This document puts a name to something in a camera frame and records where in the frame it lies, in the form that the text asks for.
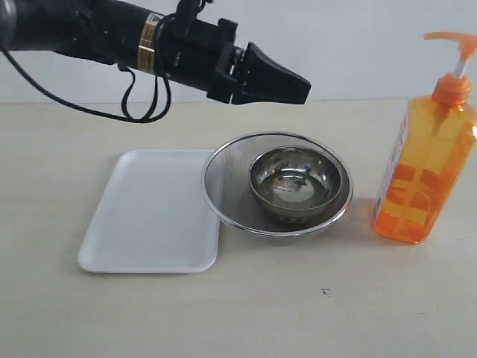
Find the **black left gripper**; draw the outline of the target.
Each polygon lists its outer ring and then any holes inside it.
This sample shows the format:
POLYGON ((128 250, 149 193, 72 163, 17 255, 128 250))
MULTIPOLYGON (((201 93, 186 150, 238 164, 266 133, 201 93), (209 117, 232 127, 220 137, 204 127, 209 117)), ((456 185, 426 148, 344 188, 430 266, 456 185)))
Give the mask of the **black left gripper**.
POLYGON ((218 20, 218 56, 212 65, 206 97, 234 105, 305 104, 311 83, 279 65, 255 43, 249 43, 246 50, 235 46, 237 27, 231 20, 218 20))

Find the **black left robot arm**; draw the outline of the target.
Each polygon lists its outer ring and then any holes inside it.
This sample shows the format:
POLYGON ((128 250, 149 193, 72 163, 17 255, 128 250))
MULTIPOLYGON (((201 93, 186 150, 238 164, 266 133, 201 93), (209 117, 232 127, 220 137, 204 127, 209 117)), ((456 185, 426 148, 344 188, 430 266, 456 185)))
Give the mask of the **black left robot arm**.
POLYGON ((1 47, 166 75, 225 104, 305 103, 305 78, 253 43, 236 46, 236 23, 204 22, 199 7, 180 1, 166 17, 124 1, 3 1, 1 47))

